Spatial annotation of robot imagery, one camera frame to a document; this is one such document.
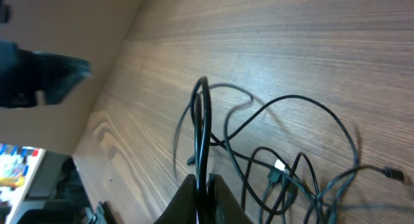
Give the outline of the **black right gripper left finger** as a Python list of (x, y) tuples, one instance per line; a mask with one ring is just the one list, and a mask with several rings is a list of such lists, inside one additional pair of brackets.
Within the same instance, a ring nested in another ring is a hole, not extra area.
[(196, 177), (189, 174), (154, 224), (196, 224), (197, 205), (195, 195)]

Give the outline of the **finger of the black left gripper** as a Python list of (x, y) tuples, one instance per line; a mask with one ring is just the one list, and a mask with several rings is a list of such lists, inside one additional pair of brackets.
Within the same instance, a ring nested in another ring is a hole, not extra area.
[(38, 91), (43, 92), (46, 105), (60, 104), (90, 74), (86, 60), (23, 50), (14, 42), (2, 41), (1, 107), (35, 107)]

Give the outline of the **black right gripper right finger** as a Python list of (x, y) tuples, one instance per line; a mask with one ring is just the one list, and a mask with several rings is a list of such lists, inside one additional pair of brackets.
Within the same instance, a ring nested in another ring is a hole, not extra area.
[(209, 175), (208, 217), (214, 224), (252, 224), (219, 174)]

